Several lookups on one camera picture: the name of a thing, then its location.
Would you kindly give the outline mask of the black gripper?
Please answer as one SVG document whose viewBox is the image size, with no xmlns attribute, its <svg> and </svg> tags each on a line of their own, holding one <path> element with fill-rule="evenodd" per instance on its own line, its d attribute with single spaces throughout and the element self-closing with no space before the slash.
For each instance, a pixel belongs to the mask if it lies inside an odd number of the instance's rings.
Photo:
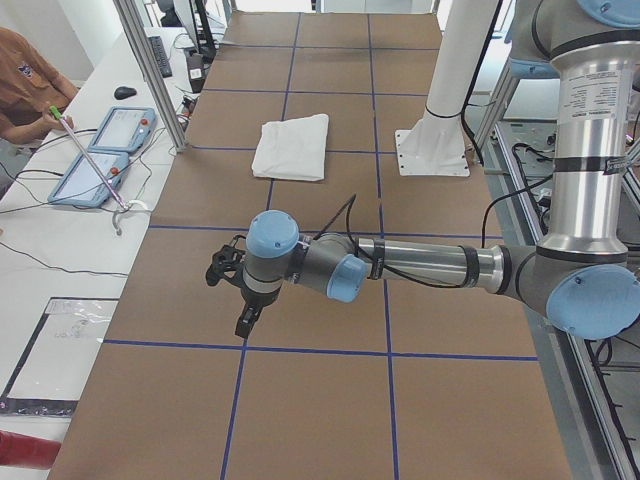
<svg viewBox="0 0 640 480">
<path fill-rule="evenodd" d="M 242 339 L 248 339 L 255 324 L 259 320 L 262 310 L 272 305 L 277 300 L 279 293 L 280 289 L 262 293 L 248 287 L 243 287 L 241 289 L 241 295 L 245 301 L 245 305 L 237 320 L 235 335 Z"/>
</svg>

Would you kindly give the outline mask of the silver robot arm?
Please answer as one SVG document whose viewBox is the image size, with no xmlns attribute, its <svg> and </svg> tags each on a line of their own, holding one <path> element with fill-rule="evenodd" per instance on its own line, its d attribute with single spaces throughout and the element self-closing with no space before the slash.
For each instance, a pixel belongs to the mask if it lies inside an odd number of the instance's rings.
<svg viewBox="0 0 640 480">
<path fill-rule="evenodd" d="M 454 218 L 454 194 L 470 179 L 463 119 L 489 45 L 501 1 L 454 1 L 422 117 L 397 130 L 401 178 L 427 180 L 427 190 L 402 207 L 410 217 Z M 557 329 L 597 340 L 639 316 L 639 280 L 626 267 L 617 237 L 627 110 L 639 61 L 639 1 L 516 1 L 507 66 L 516 78 L 558 77 L 558 135 L 551 173 L 551 216 L 535 246 L 475 248 L 382 238 L 357 238 L 329 227 L 315 236 L 296 220 L 267 210 L 251 220 L 246 248 L 232 253 L 230 278 L 244 300 L 235 334 L 248 338 L 285 281 L 351 302 L 365 279 L 402 279 L 429 288 L 481 288 L 506 295 Z"/>
</svg>

